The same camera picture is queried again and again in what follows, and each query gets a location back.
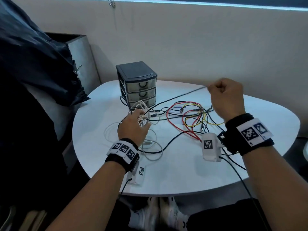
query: black wrist strap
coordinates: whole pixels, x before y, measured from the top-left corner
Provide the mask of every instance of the black wrist strap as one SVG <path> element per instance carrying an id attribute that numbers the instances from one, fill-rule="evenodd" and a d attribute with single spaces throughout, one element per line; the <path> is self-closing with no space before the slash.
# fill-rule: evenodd
<path id="1" fill-rule="evenodd" d="M 114 161 L 119 163 L 125 169 L 125 172 L 133 171 L 140 156 L 137 153 L 138 147 L 131 139 L 120 139 L 116 141 L 110 150 L 105 163 Z"/>
<path id="2" fill-rule="evenodd" d="M 232 154 L 239 152 L 244 155 L 259 147 L 274 145 L 273 140 L 268 138 L 272 136 L 271 132 L 249 113 L 229 120 L 225 126 L 227 131 L 221 132 L 218 139 Z"/>

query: wall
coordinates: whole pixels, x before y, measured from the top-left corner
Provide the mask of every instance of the wall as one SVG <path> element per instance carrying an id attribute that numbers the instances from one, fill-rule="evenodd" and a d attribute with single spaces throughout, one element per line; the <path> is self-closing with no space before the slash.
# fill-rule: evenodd
<path id="1" fill-rule="evenodd" d="M 308 12 L 116 0 L 13 0 L 44 31 L 86 34 L 102 82 L 144 61 L 159 79 L 229 77 L 287 107 L 308 132 Z"/>

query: forearm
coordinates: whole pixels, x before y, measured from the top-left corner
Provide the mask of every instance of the forearm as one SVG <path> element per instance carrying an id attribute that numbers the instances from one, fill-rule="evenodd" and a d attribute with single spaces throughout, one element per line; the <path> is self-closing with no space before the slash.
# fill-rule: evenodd
<path id="1" fill-rule="evenodd" d="M 106 162 L 48 227 L 47 231 L 102 231 L 117 200 L 124 168 Z"/>
<path id="2" fill-rule="evenodd" d="M 243 160 L 272 230 L 308 230 L 306 181 L 274 147 L 260 147 Z"/>

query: hand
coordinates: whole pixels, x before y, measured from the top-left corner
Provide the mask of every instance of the hand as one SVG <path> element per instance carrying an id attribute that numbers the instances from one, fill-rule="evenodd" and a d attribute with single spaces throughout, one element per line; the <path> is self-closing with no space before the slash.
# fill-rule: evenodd
<path id="1" fill-rule="evenodd" d="M 225 123 L 246 113 L 243 85 L 228 78 L 222 78 L 208 86 L 213 109 Z"/>
<path id="2" fill-rule="evenodd" d="M 143 143 L 151 123 L 147 122 L 143 127 L 139 126 L 138 117 L 140 114 L 144 114 L 144 111 L 142 109 L 135 109 L 132 114 L 129 113 L 127 117 L 124 118 L 118 128 L 119 140 L 129 138 L 134 141 L 138 147 Z"/>

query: chain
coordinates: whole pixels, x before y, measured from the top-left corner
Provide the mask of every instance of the chain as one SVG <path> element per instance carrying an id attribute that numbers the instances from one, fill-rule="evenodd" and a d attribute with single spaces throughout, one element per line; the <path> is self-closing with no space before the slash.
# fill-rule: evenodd
<path id="1" fill-rule="evenodd" d="M 115 0 L 108 0 L 108 3 L 109 3 L 109 5 L 112 6 L 113 8 L 116 7 Z"/>

